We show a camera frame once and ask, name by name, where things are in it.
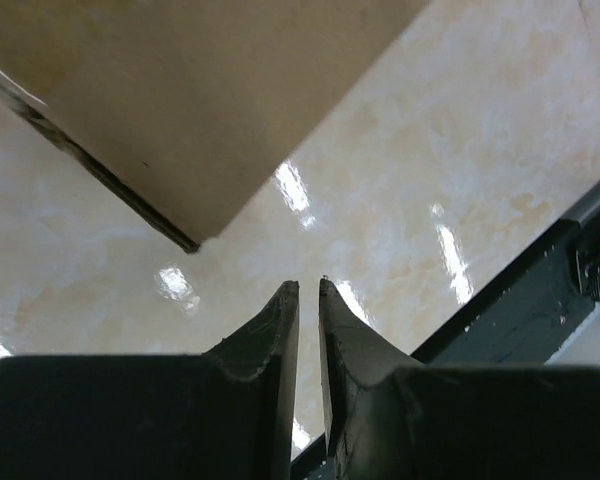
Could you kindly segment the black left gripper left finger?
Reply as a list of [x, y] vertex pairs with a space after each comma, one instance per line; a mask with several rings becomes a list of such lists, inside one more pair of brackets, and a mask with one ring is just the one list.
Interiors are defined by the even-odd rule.
[[194, 355], [0, 359], [0, 479], [286, 479], [299, 285]]

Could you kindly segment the brown cardboard express box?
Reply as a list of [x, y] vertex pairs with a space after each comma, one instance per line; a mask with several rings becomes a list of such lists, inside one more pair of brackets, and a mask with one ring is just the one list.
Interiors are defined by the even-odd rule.
[[186, 252], [218, 236], [421, 1], [0, 1], [0, 95]]

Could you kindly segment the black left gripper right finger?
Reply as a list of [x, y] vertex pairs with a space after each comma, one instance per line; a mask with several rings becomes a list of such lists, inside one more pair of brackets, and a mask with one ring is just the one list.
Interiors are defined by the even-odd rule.
[[319, 284], [338, 479], [600, 479], [600, 367], [428, 366]]

